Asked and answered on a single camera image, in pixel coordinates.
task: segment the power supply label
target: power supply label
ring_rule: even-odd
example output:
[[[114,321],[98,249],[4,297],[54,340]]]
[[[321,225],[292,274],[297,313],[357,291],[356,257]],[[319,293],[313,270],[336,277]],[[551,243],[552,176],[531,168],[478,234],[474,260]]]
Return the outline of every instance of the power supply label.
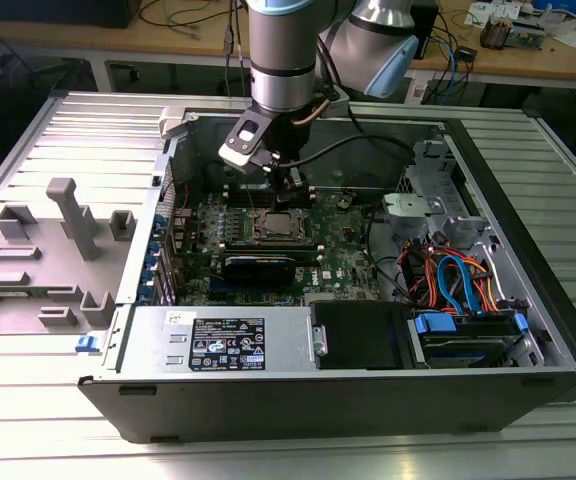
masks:
[[[265,370],[263,318],[196,318],[190,369],[195,372]]]

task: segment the blue cable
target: blue cable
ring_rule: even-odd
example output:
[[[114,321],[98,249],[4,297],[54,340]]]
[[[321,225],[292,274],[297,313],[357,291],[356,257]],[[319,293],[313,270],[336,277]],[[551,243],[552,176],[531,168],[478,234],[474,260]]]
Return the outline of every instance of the blue cable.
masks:
[[[464,292],[466,294],[466,301],[468,302],[468,308],[471,312],[480,314],[482,313],[481,306],[479,305],[479,300],[477,296],[472,291],[472,283],[470,280],[470,272],[468,271],[468,267],[466,264],[459,258],[455,257],[454,255],[447,255],[441,259],[439,265],[437,266],[437,283],[439,284],[439,291],[444,296],[444,298],[453,306],[459,315],[464,313],[463,308],[459,304],[457,300],[455,300],[451,295],[448,289],[446,288],[446,278],[444,276],[444,269],[448,262],[453,261],[459,267],[459,271],[461,272],[461,277],[464,280]]]
[[[448,42],[445,42],[443,40],[437,40],[437,41],[441,43],[444,47],[446,47],[446,50],[448,50],[448,53],[450,54],[450,63],[452,63],[452,75],[450,75],[450,82],[448,83],[448,88],[446,89],[446,91],[441,97],[441,100],[439,101],[439,105],[444,105],[448,100],[448,97],[452,95],[452,87],[455,83],[455,77],[457,76],[457,59],[455,58],[455,53],[452,51],[452,48],[450,48],[450,45],[448,45]]]

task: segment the wooden table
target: wooden table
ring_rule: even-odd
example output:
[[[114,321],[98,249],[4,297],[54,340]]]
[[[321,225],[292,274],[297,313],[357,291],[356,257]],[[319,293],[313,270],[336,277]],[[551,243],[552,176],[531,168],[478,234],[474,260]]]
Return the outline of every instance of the wooden table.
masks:
[[[470,0],[440,0],[449,30],[460,44],[478,50],[471,82],[576,88],[576,49],[546,39],[541,51],[511,49],[488,50],[479,45],[480,29],[464,27],[465,13]],[[170,11],[201,5],[198,0],[167,0]],[[191,21],[227,10],[227,0],[219,0],[199,12],[180,15],[178,20]],[[163,9],[155,5],[146,17],[164,23]],[[248,19],[242,19],[244,51],[248,49]],[[165,27],[149,25],[136,18],[125,30],[89,26],[64,26],[0,22],[0,35],[23,55],[82,58],[90,62],[100,91],[112,91],[110,61],[154,62],[221,66],[223,37],[227,15],[200,24],[200,40]],[[7,52],[0,43],[0,53]],[[447,62],[439,44],[433,42],[423,60],[413,62],[408,76],[413,79],[407,102],[417,103],[423,98],[429,81],[439,78]]]
[[[481,29],[464,25],[471,0],[437,0],[444,12],[448,30],[457,37],[461,46],[477,50],[477,58],[470,74],[475,83],[499,83],[537,87],[576,89],[576,49],[552,37],[547,37],[541,51],[521,48],[491,50],[479,43]],[[436,24],[444,28],[438,18]],[[423,98],[429,81],[441,77],[448,62],[441,54],[439,43],[431,42],[423,60],[413,62],[407,103]],[[465,71],[462,63],[460,71]]]

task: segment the workbench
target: workbench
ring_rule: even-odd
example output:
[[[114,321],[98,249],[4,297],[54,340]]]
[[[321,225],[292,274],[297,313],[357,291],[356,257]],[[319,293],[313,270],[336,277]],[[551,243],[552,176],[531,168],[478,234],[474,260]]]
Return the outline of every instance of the workbench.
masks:
[[[200,102],[246,104],[81,92],[48,99],[0,168],[0,210],[25,203],[38,218],[58,215],[43,192],[52,176],[69,175],[96,218],[118,208],[139,217],[163,109]],[[576,159],[543,120],[519,110],[353,104],[360,121],[375,108],[411,122],[438,112],[461,120],[576,307]],[[92,335],[101,346],[105,332]],[[539,408],[499,433],[130,444],[75,385],[101,362],[75,353],[79,337],[0,335],[0,478],[576,478],[576,403]]]
[[[449,30],[463,45],[479,51],[470,82],[525,85],[576,89],[576,49],[547,38],[541,51],[504,49],[488,50],[479,46],[480,29],[465,27],[469,0],[442,0]],[[170,11],[194,5],[191,0],[169,0]],[[215,2],[199,12],[186,14],[187,21],[224,11],[224,2]],[[148,19],[163,23],[163,10],[149,9]],[[248,19],[242,17],[242,36],[245,53],[248,51]],[[67,26],[0,22],[0,35],[21,55],[79,58],[90,62],[99,91],[112,91],[109,62],[153,62],[175,65],[223,66],[223,38],[227,15],[200,24],[200,40],[172,29],[149,25],[135,18],[125,30],[92,26]],[[413,62],[407,76],[410,84],[407,103],[419,103],[428,82],[441,77],[447,61],[440,45],[432,42],[423,60]],[[0,54],[9,53],[0,44]]]

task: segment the slotted metal surface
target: slotted metal surface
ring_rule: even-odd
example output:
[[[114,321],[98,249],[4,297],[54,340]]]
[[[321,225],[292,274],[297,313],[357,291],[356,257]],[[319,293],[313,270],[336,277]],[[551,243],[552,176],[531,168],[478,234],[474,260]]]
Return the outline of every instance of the slotted metal surface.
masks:
[[[11,169],[0,188],[0,203],[12,201],[7,199],[9,190],[25,188],[21,192],[32,196],[32,208],[51,214],[45,202],[35,198],[35,189],[44,188],[49,176],[68,164],[68,172],[76,172],[80,201],[96,205],[101,218],[114,209],[108,205],[119,201],[128,201],[122,203],[124,209],[134,208],[132,197],[121,195],[127,191],[137,195],[141,182],[147,181],[144,167],[150,165],[151,152],[160,148],[156,124],[167,105],[183,106],[184,100],[77,94],[56,101],[44,112],[46,121],[36,138],[17,152],[23,168]],[[545,127],[512,110],[365,104],[354,110],[358,115],[387,111],[418,120],[436,114],[462,119],[576,305],[576,166],[547,138]],[[130,160],[111,153],[110,158],[60,161],[71,154],[54,149],[79,148],[75,137],[85,139],[87,148],[112,149],[119,139],[121,146],[116,148],[130,150]],[[31,152],[39,157],[28,158]],[[44,159],[49,161],[37,163]],[[576,403],[540,408],[491,434],[132,445],[121,440],[74,386],[80,374],[89,373],[100,361],[76,356],[77,339],[0,337],[0,478],[26,474],[264,480],[576,478]],[[254,412],[242,406],[242,414]],[[409,411],[393,415],[423,412],[411,405]]]
[[[542,121],[513,123],[506,142],[497,123],[466,127],[576,307],[576,160]]]

